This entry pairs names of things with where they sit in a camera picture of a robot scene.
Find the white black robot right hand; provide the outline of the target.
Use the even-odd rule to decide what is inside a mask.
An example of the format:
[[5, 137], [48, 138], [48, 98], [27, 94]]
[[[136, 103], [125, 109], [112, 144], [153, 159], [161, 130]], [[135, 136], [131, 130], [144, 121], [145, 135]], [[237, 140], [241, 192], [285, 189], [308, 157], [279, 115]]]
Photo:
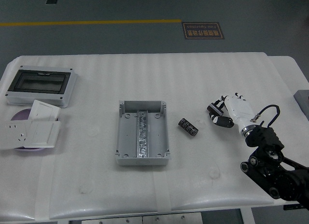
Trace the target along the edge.
[[221, 96], [207, 107], [212, 122], [221, 127], [232, 128], [237, 125], [244, 138], [256, 127], [253, 110], [242, 95]]

